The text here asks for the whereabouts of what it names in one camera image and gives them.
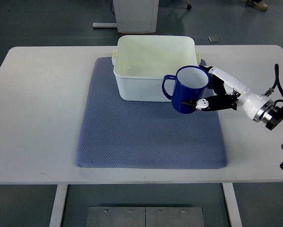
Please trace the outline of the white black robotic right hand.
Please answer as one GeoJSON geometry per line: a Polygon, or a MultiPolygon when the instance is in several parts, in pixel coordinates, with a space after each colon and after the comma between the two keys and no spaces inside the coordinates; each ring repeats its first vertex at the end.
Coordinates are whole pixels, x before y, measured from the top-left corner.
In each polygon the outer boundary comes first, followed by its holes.
{"type": "Polygon", "coordinates": [[[201,111],[218,111],[225,109],[243,110],[255,122],[267,122],[275,112],[274,101],[264,95],[257,95],[250,87],[218,67],[201,65],[208,72],[211,82],[209,88],[214,96],[199,100],[184,100],[183,105],[201,111]]]}

